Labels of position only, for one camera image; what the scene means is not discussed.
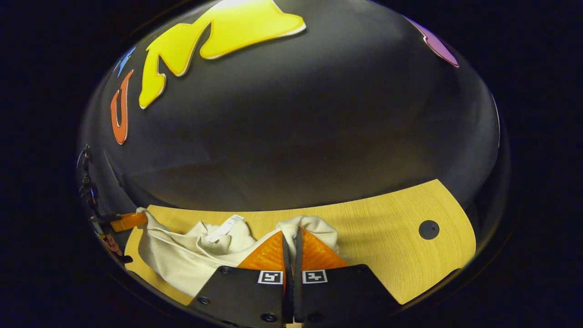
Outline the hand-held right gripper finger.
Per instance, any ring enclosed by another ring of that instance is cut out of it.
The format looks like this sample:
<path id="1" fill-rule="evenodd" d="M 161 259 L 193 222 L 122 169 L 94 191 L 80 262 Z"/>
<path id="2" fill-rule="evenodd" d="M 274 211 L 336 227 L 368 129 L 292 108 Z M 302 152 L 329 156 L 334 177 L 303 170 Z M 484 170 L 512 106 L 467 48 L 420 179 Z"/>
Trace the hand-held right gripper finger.
<path id="1" fill-rule="evenodd" d="M 303 228 L 296 247 L 294 320 L 302 326 L 381 326 L 400 311 L 367 265 L 348 265 Z"/>
<path id="2" fill-rule="evenodd" d="M 237 266 L 219 266 L 188 307 L 229 326 L 293 322 L 293 274 L 282 231 L 268 237 Z"/>

